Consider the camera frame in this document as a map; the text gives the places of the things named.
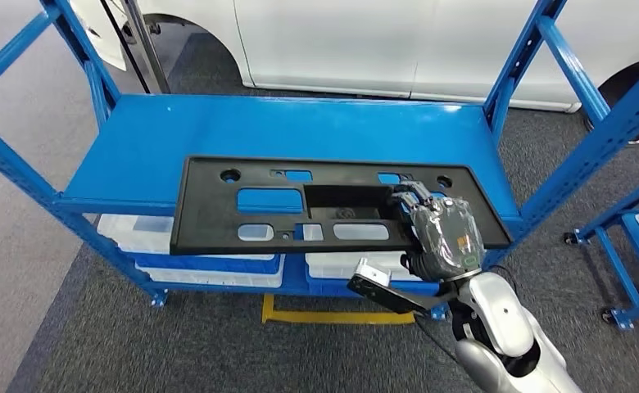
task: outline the rectangular hole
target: rectangular hole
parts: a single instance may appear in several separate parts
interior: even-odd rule
[[[308,242],[321,242],[324,240],[322,233],[322,225],[320,224],[303,224],[302,239]]]
[[[387,185],[305,184],[303,190],[311,219],[395,219],[399,215],[388,204],[392,188]]]
[[[299,215],[302,195],[294,188],[242,188],[238,211],[244,214]]]
[[[380,172],[378,173],[378,180],[382,184],[399,184],[399,175]]]
[[[242,224],[238,238],[244,242],[268,242],[274,238],[274,229],[269,224]]]
[[[340,240],[389,239],[389,231],[382,224],[335,224],[333,230]]]
[[[309,170],[287,170],[286,179],[289,182],[309,183],[312,181],[312,173]]]

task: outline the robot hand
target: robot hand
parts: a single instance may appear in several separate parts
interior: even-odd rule
[[[401,262],[424,281],[441,283],[437,298],[446,300],[452,312],[455,353],[474,382],[491,393],[580,392],[565,370],[563,356],[508,282],[481,270],[485,250],[469,204],[456,198],[433,198],[419,182],[402,182],[395,192],[422,246],[407,252]],[[371,281],[360,272],[366,263],[359,264],[351,280],[363,280],[362,286],[353,283],[351,289],[364,294],[367,282],[372,295],[379,288],[389,291],[389,296],[379,299],[396,312],[408,308],[394,298],[413,305],[421,301],[389,288],[389,273],[385,273],[386,281]]]

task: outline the white car body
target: white car body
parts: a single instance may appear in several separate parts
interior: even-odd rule
[[[453,102],[482,102],[535,0],[139,0],[142,13],[176,16],[223,43],[242,83]],[[125,69],[97,0],[71,0],[98,54]],[[111,0],[118,24],[126,23]],[[558,26],[596,86],[639,62],[639,0],[571,0]],[[546,45],[512,106],[580,107]]]

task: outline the round hole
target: round hole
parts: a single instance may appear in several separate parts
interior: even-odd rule
[[[220,179],[226,183],[235,183],[240,179],[240,171],[237,169],[226,169],[220,173]]]
[[[447,176],[438,176],[437,183],[443,186],[444,188],[452,187],[452,179]]]

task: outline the caster wheel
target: caster wheel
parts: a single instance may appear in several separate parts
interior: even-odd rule
[[[565,244],[578,244],[578,235],[573,232],[566,232],[563,234],[563,243]]]
[[[604,323],[616,326],[616,318],[614,318],[614,314],[611,313],[612,309],[612,307],[603,307],[602,309],[600,309],[600,316]]]

